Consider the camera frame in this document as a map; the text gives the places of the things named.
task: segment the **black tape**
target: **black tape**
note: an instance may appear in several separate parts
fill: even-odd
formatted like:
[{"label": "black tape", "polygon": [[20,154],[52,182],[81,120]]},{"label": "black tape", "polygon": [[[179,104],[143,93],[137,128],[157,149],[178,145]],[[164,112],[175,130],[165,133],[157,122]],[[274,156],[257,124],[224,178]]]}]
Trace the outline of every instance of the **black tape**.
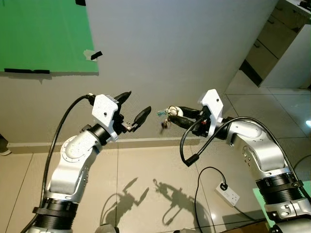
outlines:
[{"label": "black tape", "polygon": [[76,4],[80,6],[86,6],[86,0],[76,0]]},{"label": "black tape", "polygon": [[96,59],[96,58],[102,56],[102,54],[103,54],[103,53],[102,53],[101,51],[99,51],[99,52],[93,54],[93,55],[91,56],[91,60],[94,60],[94,59]]},{"label": "black tape", "polygon": [[48,69],[11,69],[11,68],[4,68],[4,72],[11,72],[11,73],[28,73],[28,74],[49,74],[50,71]]}]

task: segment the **power plug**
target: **power plug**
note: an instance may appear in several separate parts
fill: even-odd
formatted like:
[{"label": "power plug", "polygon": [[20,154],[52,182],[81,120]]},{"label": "power plug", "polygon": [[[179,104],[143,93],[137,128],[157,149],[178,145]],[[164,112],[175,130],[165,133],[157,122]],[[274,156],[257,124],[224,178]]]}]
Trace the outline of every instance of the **power plug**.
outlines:
[{"label": "power plug", "polygon": [[230,206],[233,207],[237,204],[240,196],[236,194],[229,186],[224,190],[223,182],[221,182],[215,189],[215,192]]}]

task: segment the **green screen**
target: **green screen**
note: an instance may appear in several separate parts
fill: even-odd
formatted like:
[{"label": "green screen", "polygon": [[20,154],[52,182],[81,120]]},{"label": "green screen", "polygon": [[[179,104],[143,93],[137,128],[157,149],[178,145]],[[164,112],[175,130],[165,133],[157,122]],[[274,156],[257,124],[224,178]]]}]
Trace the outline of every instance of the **green screen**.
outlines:
[{"label": "green screen", "polygon": [[0,0],[0,71],[97,72],[86,7],[75,0]]}]

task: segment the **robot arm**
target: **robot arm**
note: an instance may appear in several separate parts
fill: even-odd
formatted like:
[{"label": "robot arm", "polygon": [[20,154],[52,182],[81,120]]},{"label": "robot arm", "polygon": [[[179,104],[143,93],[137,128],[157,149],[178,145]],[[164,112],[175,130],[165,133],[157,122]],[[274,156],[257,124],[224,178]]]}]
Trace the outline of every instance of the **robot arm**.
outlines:
[{"label": "robot arm", "polygon": [[[61,159],[55,169],[46,190],[42,208],[35,207],[38,216],[29,233],[71,233],[78,204],[83,196],[90,167],[103,146],[116,141],[118,135],[136,131],[151,112],[144,109],[134,123],[124,123],[120,114],[121,105],[131,92],[125,92],[115,98],[97,95],[93,103],[93,127],[85,126],[78,136],[68,139],[61,148]],[[112,232],[110,225],[99,232]]]},{"label": "robot arm", "polygon": [[[310,202],[301,195],[299,188],[303,183],[292,173],[294,171],[289,168],[280,147],[254,122],[223,119],[223,104],[215,89],[205,94],[201,104],[201,111],[179,107],[183,113],[179,112],[178,116],[170,113],[169,120],[188,129],[194,126],[194,122],[185,117],[195,118],[198,122],[192,129],[195,135],[206,137],[217,132],[215,137],[225,140],[238,151],[264,197],[268,217],[276,222],[271,232],[310,232]],[[228,121],[231,123],[219,131]],[[199,159],[199,155],[200,152],[185,160],[182,154],[182,159],[190,166]]]}]

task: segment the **baseboard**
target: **baseboard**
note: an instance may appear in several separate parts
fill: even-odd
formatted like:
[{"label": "baseboard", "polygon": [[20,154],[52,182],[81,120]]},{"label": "baseboard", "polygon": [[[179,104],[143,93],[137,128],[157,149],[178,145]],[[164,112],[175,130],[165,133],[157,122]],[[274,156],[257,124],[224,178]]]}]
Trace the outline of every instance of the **baseboard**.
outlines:
[{"label": "baseboard", "polygon": [[[198,145],[199,137],[189,137],[185,141],[185,146]],[[172,147],[179,146],[180,137],[167,138],[140,138],[140,139],[122,139],[116,143],[108,143],[104,150],[110,149],[128,149],[128,148],[145,148],[145,147]],[[51,143],[9,143],[7,148],[14,154],[26,153],[47,153]],[[54,151],[60,151],[63,142],[55,145]]]}]

